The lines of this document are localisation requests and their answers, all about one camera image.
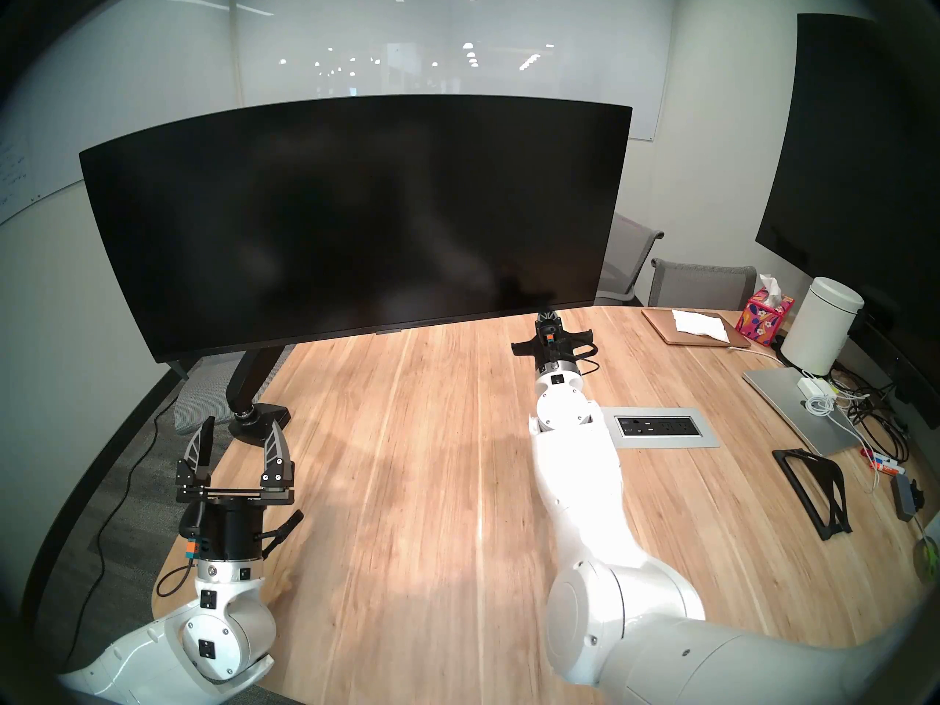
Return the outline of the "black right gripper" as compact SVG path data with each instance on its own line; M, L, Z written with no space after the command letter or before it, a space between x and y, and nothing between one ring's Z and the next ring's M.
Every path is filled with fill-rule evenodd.
M535 335L523 342L511 343L513 355L531 357L539 374L554 372L570 366L580 373L577 364L590 361L596 355L593 330L571 332L563 327L557 311L539 311L539 324Z

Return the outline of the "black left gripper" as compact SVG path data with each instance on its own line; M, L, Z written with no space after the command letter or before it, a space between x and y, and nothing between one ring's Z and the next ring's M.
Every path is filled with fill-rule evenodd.
M215 418L207 417L178 461L176 500L186 503L178 533L190 560L267 559L295 528L295 515L274 530L263 530L267 507L294 503L294 462L276 420L263 444L263 471L257 490L208 489L212 483Z

